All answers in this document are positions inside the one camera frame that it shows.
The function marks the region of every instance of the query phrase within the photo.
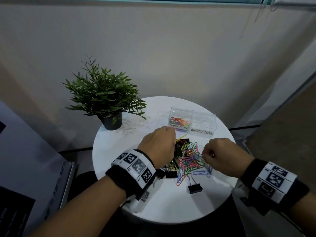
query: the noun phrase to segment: potted plant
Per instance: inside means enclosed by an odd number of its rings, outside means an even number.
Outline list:
[[[145,101],[138,97],[137,85],[130,83],[131,79],[124,76],[109,74],[111,70],[100,68],[95,61],[82,62],[87,71],[84,77],[80,72],[76,80],[70,83],[66,79],[63,83],[74,96],[72,101],[78,105],[66,107],[69,110],[86,111],[87,116],[97,115],[104,127],[110,131],[116,130],[122,125],[122,112],[143,116],[142,109],[146,107]]]

